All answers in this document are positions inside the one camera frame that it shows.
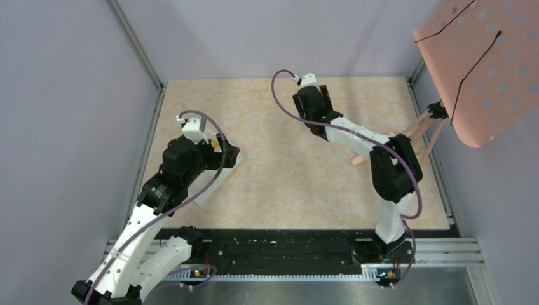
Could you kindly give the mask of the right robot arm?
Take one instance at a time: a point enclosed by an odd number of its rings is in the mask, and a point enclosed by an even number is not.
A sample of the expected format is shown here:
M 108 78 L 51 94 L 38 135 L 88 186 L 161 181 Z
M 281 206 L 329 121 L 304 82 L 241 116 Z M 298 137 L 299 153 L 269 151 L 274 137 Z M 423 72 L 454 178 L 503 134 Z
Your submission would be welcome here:
M 312 134 L 346 146 L 369 162 L 372 184 L 381 198 L 372 252 L 381 262 L 391 261 L 399 252 L 397 243 L 405 233 L 402 221 L 423 178 L 410 138 L 400 133 L 389 137 L 356 125 L 333 109 L 325 85 L 301 87 L 292 98 Z

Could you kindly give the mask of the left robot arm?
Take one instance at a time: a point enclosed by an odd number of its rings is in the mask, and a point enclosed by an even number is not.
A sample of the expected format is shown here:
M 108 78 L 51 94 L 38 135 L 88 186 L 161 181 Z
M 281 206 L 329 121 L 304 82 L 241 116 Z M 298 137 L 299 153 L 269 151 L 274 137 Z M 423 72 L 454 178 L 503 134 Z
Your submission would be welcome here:
M 203 257 L 202 234 L 181 227 L 147 260 L 144 254 L 175 211 L 202 196 L 240 161 L 240 148 L 218 134 L 212 141 L 185 136 L 171 140 L 159 170 L 142 186 L 120 237 L 100 267 L 77 281 L 71 294 L 81 304 L 142 304 L 175 267 Z

